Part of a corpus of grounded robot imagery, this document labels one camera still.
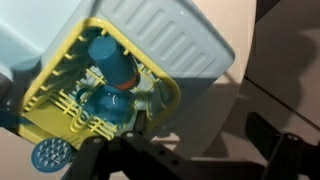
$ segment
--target blue cylinder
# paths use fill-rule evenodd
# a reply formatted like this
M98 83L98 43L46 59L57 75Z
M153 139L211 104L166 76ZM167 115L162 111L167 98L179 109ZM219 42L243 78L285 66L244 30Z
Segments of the blue cylinder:
M89 45L88 53L107 82L121 90L127 90L136 82L137 70L131 56L111 36L99 36Z

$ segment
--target white surface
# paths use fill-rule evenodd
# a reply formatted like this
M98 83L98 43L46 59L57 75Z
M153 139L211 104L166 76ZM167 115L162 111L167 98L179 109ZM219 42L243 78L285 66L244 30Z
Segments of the white surface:
M257 23L257 45L248 65L252 81L318 127L319 9L320 1L280 1Z
M256 7L256 0L194 2L235 50L236 60L214 86L196 102L191 103L186 111L168 126L166 131L170 136L155 138L155 141L166 141L171 149L185 157L199 156L206 150L234 103L251 48ZM61 176L62 172L42 174L33 169L29 159L33 145L25 140L1 130L0 143L2 179L59 179Z

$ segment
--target black metal stand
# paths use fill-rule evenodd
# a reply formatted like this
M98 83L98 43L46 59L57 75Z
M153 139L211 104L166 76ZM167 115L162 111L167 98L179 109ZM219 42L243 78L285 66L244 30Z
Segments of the black metal stand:
M110 142L99 136L86 139L64 179L109 179L116 171L130 179L291 180L298 174L320 179L316 169L320 148L294 134L280 134L257 113L249 113L246 134L269 161L267 167L245 161L183 160L143 138L143 121L138 118L134 131Z

